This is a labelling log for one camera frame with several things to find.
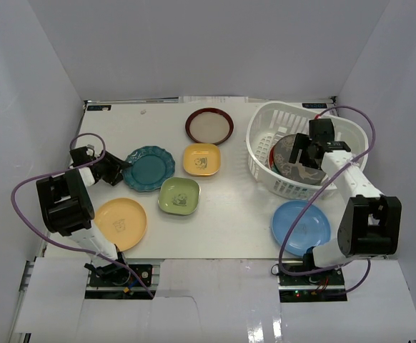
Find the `yellow square panda dish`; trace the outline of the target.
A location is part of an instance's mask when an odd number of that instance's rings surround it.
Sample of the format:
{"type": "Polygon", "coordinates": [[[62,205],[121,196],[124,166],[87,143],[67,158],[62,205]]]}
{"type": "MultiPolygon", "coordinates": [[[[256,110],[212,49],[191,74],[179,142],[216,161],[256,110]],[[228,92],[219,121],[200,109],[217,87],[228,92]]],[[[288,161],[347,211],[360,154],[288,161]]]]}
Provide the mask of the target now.
{"type": "Polygon", "coordinates": [[[192,176],[212,176],[221,167],[221,152],[213,144],[190,144],[184,150],[183,167],[192,176]]]}

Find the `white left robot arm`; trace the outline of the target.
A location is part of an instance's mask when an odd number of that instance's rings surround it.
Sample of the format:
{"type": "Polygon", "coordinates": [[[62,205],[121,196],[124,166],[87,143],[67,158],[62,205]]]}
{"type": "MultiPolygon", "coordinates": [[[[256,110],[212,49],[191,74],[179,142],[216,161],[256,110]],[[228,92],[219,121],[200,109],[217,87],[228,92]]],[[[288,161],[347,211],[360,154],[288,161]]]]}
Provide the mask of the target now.
{"type": "Polygon", "coordinates": [[[129,280],[130,267],[124,254],[92,223],[94,207],[87,188],[99,181],[112,186],[123,180],[122,172],[132,166],[107,151],[94,156],[89,146],[70,151],[72,166],[61,174],[36,182],[42,217],[51,233],[76,242],[81,249],[93,251],[85,267],[105,282],[122,285],[129,280]]]}

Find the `teal scalloped plate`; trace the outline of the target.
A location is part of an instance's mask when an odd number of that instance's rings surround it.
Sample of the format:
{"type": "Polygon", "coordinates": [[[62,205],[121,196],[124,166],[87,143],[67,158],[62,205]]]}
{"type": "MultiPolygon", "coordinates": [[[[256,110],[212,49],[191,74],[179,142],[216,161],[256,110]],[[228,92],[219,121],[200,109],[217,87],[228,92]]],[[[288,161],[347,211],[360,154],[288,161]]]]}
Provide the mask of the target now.
{"type": "Polygon", "coordinates": [[[129,167],[122,170],[124,183],[136,192],[152,192],[174,176],[176,162],[173,156],[159,146],[135,149],[125,160],[129,167]]]}

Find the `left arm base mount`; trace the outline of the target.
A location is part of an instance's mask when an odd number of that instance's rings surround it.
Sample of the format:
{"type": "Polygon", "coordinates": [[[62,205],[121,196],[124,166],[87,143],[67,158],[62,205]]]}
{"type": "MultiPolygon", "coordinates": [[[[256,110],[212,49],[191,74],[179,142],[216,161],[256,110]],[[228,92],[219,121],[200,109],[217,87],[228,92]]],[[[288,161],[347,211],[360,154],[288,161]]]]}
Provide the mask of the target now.
{"type": "MultiPolygon", "coordinates": [[[[152,264],[130,264],[141,281],[147,286],[152,295],[157,290],[157,280],[154,277],[152,264]]],[[[139,283],[137,278],[126,270],[115,271],[111,279],[102,279],[93,272],[89,273],[84,293],[85,299],[100,300],[151,300],[147,290],[139,283]]]]}

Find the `yellow round plate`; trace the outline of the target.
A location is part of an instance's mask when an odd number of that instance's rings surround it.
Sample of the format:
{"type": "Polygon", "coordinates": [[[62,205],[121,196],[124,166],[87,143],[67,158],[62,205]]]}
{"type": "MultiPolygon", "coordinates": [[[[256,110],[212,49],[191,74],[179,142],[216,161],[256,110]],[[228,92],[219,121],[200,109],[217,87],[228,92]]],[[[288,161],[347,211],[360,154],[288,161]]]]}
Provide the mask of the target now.
{"type": "Polygon", "coordinates": [[[117,198],[101,205],[94,222],[119,251],[136,246],[147,231],[147,214],[142,205],[130,198],[117,198]]]}

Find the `grey plate with deer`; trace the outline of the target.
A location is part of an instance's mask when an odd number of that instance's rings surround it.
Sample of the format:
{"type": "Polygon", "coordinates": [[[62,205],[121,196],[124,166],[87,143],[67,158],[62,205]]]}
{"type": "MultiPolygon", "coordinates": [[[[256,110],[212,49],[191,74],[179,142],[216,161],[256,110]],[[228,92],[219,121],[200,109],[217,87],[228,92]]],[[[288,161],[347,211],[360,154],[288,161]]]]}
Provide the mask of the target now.
{"type": "Polygon", "coordinates": [[[300,163],[290,163],[289,156],[294,144],[295,134],[281,138],[274,148],[274,167],[272,170],[292,181],[320,185],[326,174],[318,169],[311,169],[300,163]]]}

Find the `light blue round plate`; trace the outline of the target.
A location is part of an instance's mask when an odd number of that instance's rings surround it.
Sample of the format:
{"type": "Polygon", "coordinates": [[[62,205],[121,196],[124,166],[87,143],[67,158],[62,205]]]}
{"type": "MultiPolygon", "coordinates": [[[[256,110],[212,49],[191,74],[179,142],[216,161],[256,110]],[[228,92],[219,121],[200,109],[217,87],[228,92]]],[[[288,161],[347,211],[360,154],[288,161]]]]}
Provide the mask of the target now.
{"type": "MultiPolygon", "coordinates": [[[[305,201],[289,201],[274,212],[271,230],[278,245],[282,245],[291,224],[306,204],[305,201]]],[[[327,217],[319,208],[312,205],[293,229],[284,250],[302,257],[309,248],[325,244],[330,238],[331,227],[327,217]]]]}

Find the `dark red rimmed round plate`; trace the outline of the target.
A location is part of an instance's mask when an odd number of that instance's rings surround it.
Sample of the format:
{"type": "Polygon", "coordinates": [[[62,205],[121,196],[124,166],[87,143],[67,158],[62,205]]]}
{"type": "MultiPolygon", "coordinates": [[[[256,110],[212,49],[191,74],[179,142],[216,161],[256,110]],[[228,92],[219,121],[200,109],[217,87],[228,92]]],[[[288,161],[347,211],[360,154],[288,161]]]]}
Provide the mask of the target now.
{"type": "Polygon", "coordinates": [[[227,112],[206,107],[190,114],[184,128],[195,143],[220,145],[231,137],[234,122],[227,112]]]}

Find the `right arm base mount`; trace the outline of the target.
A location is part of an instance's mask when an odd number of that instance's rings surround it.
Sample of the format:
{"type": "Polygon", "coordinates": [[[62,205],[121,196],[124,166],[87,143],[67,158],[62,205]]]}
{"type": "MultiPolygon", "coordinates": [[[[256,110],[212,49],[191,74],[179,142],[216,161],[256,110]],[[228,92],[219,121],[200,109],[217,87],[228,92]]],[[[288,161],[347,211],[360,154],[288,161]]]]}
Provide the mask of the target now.
{"type": "Polygon", "coordinates": [[[345,278],[341,269],[293,277],[274,264],[270,273],[277,278],[279,300],[284,303],[346,302],[345,278]]]}

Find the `green square panda dish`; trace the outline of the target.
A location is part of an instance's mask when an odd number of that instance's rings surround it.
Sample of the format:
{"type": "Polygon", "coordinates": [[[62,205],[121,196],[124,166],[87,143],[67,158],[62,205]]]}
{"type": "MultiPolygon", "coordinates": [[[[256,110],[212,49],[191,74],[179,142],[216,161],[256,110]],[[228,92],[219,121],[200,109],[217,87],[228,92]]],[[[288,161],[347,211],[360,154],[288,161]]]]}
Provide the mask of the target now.
{"type": "Polygon", "coordinates": [[[195,180],[172,177],[162,184],[158,205],[165,213],[187,216],[197,209],[199,195],[200,186],[195,180]]]}

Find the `white plastic dish bin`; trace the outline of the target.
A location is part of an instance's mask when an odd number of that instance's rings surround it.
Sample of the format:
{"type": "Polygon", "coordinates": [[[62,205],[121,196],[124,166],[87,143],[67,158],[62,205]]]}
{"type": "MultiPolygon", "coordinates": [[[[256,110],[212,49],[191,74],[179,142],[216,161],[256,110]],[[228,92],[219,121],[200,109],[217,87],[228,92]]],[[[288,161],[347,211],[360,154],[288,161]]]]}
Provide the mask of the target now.
{"type": "Polygon", "coordinates": [[[366,150],[369,142],[363,128],[353,121],[338,118],[333,106],[330,102],[282,101],[269,101],[259,106],[246,133],[249,170],[254,179],[278,196],[297,200],[310,199],[320,186],[293,181],[272,171],[269,167],[269,156],[272,147],[283,137],[297,133],[306,134],[309,120],[327,108],[331,111],[325,116],[334,124],[336,140],[345,141],[353,154],[366,150]]]}

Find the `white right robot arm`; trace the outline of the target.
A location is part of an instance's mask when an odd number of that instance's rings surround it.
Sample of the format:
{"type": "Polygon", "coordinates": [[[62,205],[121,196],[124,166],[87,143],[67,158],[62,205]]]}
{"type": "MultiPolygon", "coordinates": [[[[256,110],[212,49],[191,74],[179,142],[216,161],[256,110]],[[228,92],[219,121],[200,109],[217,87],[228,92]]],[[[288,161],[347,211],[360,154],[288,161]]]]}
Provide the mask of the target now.
{"type": "Polygon", "coordinates": [[[311,120],[309,132],[296,136],[289,160],[323,171],[346,205],[336,237],[304,255],[312,259],[302,267],[307,283],[320,284],[328,267],[396,253],[402,204],[372,185],[347,143],[335,139],[331,119],[311,120]]]}

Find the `red plate with teal flower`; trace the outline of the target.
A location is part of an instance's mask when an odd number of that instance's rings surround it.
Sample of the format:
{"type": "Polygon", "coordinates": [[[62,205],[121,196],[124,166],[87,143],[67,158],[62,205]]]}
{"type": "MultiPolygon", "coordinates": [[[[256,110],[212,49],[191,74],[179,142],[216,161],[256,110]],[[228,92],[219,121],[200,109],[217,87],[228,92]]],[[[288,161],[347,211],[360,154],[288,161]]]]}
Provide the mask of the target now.
{"type": "Polygon", "coordinates": [[[269,164],[270,169],[273,169],[274,167],[274,148],[275,148],[275,145],[271,147],[268,153],[268,164],[269,164]]]}

